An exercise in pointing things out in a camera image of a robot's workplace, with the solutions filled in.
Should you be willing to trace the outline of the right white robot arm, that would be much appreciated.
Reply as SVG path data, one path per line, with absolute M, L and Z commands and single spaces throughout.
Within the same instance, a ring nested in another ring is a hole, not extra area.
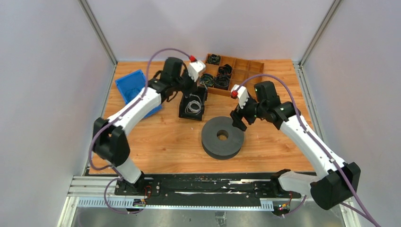
M 324 210 L 352 197 L 358 187 L 360 167 L 355 162 L 347 163 L 325 145 L 292 102 L 282 103 L 273 82 L 263 81 L 254 88 L 256 99 L 244 86 L 232 87 L 231 97 L 238 99 L 237 107 L 230 113 L 232 125 L 245 131 L 247 127 L 242 120 L 252 124 L 257 118 L 274 124 L 296 144 L 315 171 L 315 175 L 306 175 L 280 170 L 270 178 L 271 193 L 283 197 L 288 192 L 297 192 L 311 197 Z

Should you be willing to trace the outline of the black cable spool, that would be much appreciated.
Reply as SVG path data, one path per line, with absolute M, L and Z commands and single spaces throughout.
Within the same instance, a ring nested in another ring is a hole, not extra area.
M 207 121 L 201 131 L 204 151 L 217 160 L 236 156 L 244 143 L 244 132 L 232 126 L 232 119 L 219 116 Z

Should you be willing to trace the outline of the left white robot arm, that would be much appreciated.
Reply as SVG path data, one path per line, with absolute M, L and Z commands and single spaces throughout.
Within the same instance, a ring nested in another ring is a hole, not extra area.
M 144 173 L 130 158 L 128 135 L 151 110 L 169 102 L 178 92 L 190 94 L 197 88 L 200 75 L 205 71 L 204 62 L 190 57 L 185 64 L 181 59 L 169 57 L 145 87 L 120 111 L 107 119 L 98 118 L 94 122 L 90 152 L 107 161 L 127 184 L 126 188 L 133 195 L 144 192 Z

